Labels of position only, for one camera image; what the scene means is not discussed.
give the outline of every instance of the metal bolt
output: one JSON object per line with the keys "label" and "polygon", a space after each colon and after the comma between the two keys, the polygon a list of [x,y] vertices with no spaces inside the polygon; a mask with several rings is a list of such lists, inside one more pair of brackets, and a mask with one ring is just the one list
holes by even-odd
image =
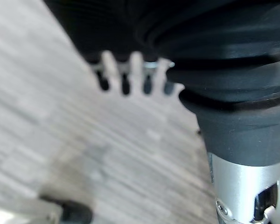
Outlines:
{"label": "metal bolt", "polygon": [[217,206],[218,206],[218,209],[224,214],[224,215],[228,215],[228,211],[227,209],[220,203],[220,202],[217,202]]}

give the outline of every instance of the wooden floor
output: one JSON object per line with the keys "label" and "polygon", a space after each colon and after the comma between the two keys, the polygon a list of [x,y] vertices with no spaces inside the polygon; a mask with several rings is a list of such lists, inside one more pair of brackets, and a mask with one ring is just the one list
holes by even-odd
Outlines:
{"label": "wooden floor", "polygon": [[162,93],[99,90],[41,0],[0,0],[0,200],[51,194],[90,205],[94,224],[214,224],[195,116]]}

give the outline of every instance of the floor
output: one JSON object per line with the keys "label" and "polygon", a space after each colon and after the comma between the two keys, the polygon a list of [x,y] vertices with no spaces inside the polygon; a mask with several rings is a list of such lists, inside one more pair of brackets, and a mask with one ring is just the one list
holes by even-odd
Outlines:
{"label": "floor", "polygon": [[112,60],[101,92],[41,0],[0,0],[0,200],[49,194],[95,211],[94,224],[214,224],[194,114],[162,93],[123,97]]}

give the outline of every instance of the black caster wheel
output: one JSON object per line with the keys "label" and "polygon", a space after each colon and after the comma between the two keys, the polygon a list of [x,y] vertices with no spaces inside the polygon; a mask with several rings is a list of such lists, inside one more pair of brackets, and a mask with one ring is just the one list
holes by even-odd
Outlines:
{"label": "black caster wheel", "polygon": [[100,88],[103,91],[108,91],[110,89],[108,79],[102,75],[101,71],[97,71],[97,76],[98,76],[98,83],[99,83]]}
{"label": "black caster wheel", "polygon": [[70,200],[54,199],[49,196],[41,196],[40,199],[62,207],[60,224],[90,224],[92,222],[93,212],[86,205]]}
{"label": "black caster wheel", "polygon": [[149,95],[152,93],[152,90],[153,90],[153,82],[151,80],[151,76],[146,76],[143,84],[143,92]]}
{"label": "black caster wheel", "polygon": [[127,95],[130,94],[131,85],[130,85],[130,82],[129,82],[129,80],[128,80],[126,74],[123,74],[123,75],[122,75],[122,84],[121,84],[121,87],[122,87],[122,93],[123,93],[123,95],[127,96]]}
{"label": "black caster wheel", "polygon": [[166,81],[164,84],[164,94],[170,96],[174,90],[174,83]]}

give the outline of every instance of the gray laminate floor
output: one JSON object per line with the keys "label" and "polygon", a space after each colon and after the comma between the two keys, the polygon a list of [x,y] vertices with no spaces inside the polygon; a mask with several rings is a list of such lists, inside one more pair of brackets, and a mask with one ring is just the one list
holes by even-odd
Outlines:
{"label": "gray laminate floor", "polygon": [[0,0],[0,200],[75,199],[93,207],[94,224],[216,223],[181,87],[164,96],[160,71],[145,96],[133,62],[132,95],[112,65],[103,93],[41,0]]}

